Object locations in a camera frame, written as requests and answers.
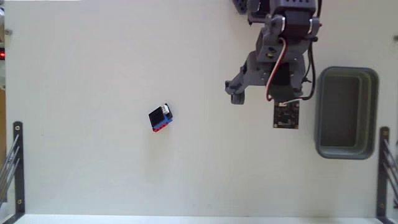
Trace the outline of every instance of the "white backdrop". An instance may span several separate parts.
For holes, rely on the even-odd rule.
[[[27,213],[375,216],[376,153],[321,158],[315,100],[302,103],[299,130],[272,128],[264,88],[230,104],[224,81],[260,29],[230,0],[6,4],[8,140],[23,121]],[[318,73],[377,71],[377,126],[392,136],[397,8],[324,1],[315,44]],[[165,102],[175,121],[154,134],[147,115]]]

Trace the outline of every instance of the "metal bracket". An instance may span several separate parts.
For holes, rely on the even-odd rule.
[[[387,181],[390,181],[394,191],[396,192],[396,174],[394,173],[394,169],[397,167],[397,164],[389,150],[389,135],[390,129],[388,127],[382,127],[380,129],[376,216],[377,219],[383,224],[394,223],[390,221],[386,215]]]
[[[25,215],[25,181],[24,181],[24,135],[22,122],[16,121],[13,124],[14,142],[11,150],[15,150],[15,205],[16,214],[3,224],[12,224]]]

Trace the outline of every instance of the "screw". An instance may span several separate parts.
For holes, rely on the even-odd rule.
[[[6,34],[6,35],[12,35],[12,30],[10,30],[10,29],[5,29],[5,30],[4,30],[4,34]]]

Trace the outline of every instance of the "dark gray robot part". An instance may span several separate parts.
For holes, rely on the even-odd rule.
[[[314,17],[315,0],[248,0],[249,23],[264,23],[256,50],[251,52],[238,75],[225,82],[232,104],[244,104],[244,90],[250,86],[264,86],[287,41],[286,55],[272,80],[269,94],[276,102],[300,98],[305,76],[303,54],[316,38],[321,26]]]

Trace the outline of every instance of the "gray tray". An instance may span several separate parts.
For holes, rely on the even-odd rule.
[[[330,67],[318,82],[315,144],[327,159],[367,159],[374,151],[378,75],[369,68]]]

